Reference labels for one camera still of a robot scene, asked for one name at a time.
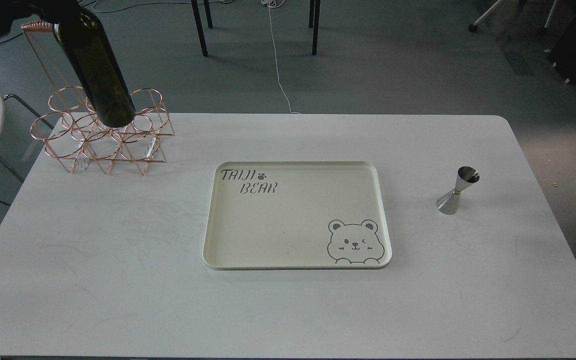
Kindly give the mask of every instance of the stainless steel jigger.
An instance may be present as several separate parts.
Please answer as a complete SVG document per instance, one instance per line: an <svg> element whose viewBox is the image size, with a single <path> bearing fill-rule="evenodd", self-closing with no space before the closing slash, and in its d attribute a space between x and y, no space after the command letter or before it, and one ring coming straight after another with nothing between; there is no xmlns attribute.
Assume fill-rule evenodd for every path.
<svg viewBox="0 0 576 360"><path fill-rule="evenodd" d="M479 180L480 173L478 173L477 170L470 166L460 167L459 170L457 170L457 182L454 185L454 189L448 191L444 196L437 199L437 209L446 215L457 214L457 210L459 209L459 198L462 191Z"/></svg>

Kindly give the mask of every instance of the bear ear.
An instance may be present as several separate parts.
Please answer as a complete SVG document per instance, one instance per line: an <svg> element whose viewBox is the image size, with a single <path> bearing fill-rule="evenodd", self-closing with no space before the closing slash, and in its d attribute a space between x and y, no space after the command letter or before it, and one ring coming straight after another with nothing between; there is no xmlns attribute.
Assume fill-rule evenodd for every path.
<svg viewBox="0 0 576 360"><path fill-rule="evenodd" d="M339 228L341 228L344 225L346 225L346 224L343 223L343 221L341 221L340 219L334 219L334 220L330 221L330 223L328 224L328 230L330 230L331 233L334 233L335 231L337 231Z"/></svg>
<svg viewBox="0 0 576 360"><path fill-rule="evenodd" d="M374 233L376 233L377 229L379 228L377 226L377 223L375 221L372 221L371 219L365 219L364 221L362 221L361 226L372 230Z"/></svg>

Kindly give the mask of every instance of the wine bottle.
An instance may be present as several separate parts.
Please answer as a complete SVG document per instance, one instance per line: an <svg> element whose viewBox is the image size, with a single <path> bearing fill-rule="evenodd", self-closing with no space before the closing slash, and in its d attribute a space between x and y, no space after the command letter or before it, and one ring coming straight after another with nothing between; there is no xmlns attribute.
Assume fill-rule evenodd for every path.
<svg viewBox="0 0 576 360"><path fill-rule="evenodd" d="M130 124L135 105L99 18L78 7L53 25L53 32L98 120L110 128Z"/></svg>

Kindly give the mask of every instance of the cream serving tray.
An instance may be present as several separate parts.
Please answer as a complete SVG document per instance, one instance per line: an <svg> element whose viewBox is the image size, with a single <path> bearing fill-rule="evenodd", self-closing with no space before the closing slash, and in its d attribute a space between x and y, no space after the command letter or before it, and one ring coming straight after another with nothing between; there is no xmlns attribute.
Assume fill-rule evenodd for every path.
<svg viewBox="0 0 576 360"><path fill-rule="evenodd" d="M208 266L377 269L391 257L372 164L226 162L217 167L203 244Z"/></svg>

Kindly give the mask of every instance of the bear illustration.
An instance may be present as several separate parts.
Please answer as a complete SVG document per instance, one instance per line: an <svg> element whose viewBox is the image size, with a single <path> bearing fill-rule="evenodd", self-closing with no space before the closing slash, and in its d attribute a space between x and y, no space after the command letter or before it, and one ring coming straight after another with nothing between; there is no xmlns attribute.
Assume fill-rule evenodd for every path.
<svg viewBox="0 0 576 360"><path fill-rule="evenodd" d="M385 250L377 237L377 229L377 223L371 219L348 224L340 219L330 221L328 254L335 264L379 264Z"/></svg>

